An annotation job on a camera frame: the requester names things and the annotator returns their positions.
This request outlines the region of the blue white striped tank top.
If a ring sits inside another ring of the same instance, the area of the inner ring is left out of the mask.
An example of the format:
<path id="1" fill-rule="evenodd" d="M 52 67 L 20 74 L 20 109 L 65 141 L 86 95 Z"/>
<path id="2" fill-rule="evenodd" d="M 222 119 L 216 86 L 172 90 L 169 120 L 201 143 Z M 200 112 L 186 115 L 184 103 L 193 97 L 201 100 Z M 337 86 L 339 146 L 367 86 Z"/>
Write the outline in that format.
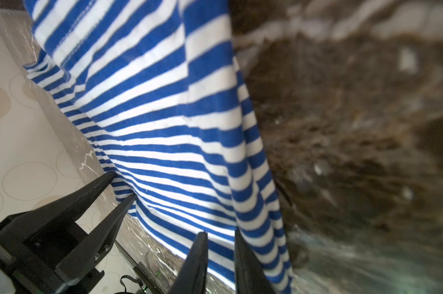
<path id="1" fill-rule="evenodd" d="M 118 200 L 171 252 L 208 234 L 208 271 L 235 286 L 239 230 L 274 290 L 293 269 L 280 203 L 237 63 L 227 1 L 25 1 L 29 79 L 117 173 Z"/>

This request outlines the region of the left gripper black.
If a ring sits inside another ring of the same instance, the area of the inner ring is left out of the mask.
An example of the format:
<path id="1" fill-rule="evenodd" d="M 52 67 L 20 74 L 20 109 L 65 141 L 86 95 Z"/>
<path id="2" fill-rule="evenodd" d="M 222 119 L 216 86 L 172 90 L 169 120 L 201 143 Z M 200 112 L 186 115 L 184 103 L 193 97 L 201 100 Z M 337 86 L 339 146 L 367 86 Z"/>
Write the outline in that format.
<path id="1" fill-rule="evenodd" d="M 10 242 L 9 248 L 0 244 L 0 269 L 12 280 L 17 294 L 89 294 L 98 285 L 105 272 L 95 267 L 112 249 L 136 195 L 119 203 L 88 235 L 74 222 L 116 176 L 106 172 L 68 196 L 0 222 L 0 240 L 13 237 L 19 241 Z M 66 229 L 57 229 L 68 224 Z"/>

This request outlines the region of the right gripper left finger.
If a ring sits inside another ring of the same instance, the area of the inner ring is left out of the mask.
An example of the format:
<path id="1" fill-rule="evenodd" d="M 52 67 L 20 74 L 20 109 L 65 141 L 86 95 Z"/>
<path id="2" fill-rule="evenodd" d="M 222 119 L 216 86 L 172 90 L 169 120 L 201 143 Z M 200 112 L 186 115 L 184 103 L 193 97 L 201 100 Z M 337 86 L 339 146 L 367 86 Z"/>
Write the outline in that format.
<path id="1" fill-rule="evenodd" d="M 199 232 L 169 294 L 205 294 L 208 270 L 208 234 Z"/>

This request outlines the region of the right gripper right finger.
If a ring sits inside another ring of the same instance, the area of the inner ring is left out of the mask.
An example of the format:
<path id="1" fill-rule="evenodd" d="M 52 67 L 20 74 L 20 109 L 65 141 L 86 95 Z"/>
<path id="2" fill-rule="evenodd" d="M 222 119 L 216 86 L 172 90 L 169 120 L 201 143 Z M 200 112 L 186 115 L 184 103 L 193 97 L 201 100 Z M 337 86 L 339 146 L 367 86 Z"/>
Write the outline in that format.
<path id="1" fill-rule="evenodd" d="M 234 269 L 237 294 L 275 294 L 240 230 L 236 230 L 234 238 Z"/>

